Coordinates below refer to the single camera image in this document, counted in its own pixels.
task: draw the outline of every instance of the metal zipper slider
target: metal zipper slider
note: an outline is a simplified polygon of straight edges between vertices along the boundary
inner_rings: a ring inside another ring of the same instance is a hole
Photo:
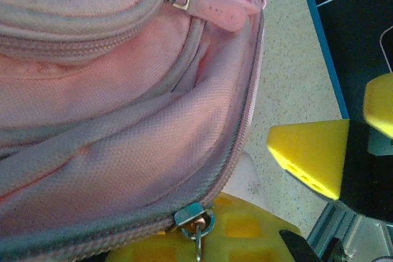
[[[202,237],[207,235],[214,227],[216,219],[211,209],[204,209],[195,202],[174,214],[174,221],[182,233],[195,241],[196,260],[202,260]]]
[[[193,17],[201,18],[218,27],[235,32],[240,30],[246,22],[245,8],[231,0],[168,0],[177,9],[186,11]]]

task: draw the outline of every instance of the pink backpack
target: pink backpack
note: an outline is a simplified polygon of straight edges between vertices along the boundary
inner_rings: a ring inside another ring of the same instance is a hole
[[[230,177],[267,0],[0,0],[0,261],[153,235]]]

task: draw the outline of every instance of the speckled countertop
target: speckled countertop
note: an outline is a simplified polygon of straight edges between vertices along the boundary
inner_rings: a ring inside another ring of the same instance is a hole
[[[306,0],[268,0],[262,74],[246,150],[267,209],[306,237],[325,202],[287,175],[266,148],[273,125],[340,118]]]

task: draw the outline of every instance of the pink zipper pull tab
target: pink zipper pull tab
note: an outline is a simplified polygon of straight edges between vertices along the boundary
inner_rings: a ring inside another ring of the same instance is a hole
[[[185,0],[184,5],[173,1],[172,5],[229,32],[240,30],[247,18],[244,7],[231,0]]]

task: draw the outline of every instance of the yellow object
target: yellow object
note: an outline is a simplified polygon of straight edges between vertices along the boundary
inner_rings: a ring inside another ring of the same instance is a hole
[[[393,138],[393,73],[379,76],[367,84],[363,116],[369,125]]]
[[[204,262],[294,262],[282,229],[299,229],[269,212],[221,193],[214,203],[216,225],[203,238]],[[106,262],[195,262],[195,243],[179,231],[112,251]]]
[[[278,164],[312,190],[337,200],[346,154],[349,120],[274,126],[268,149]]]

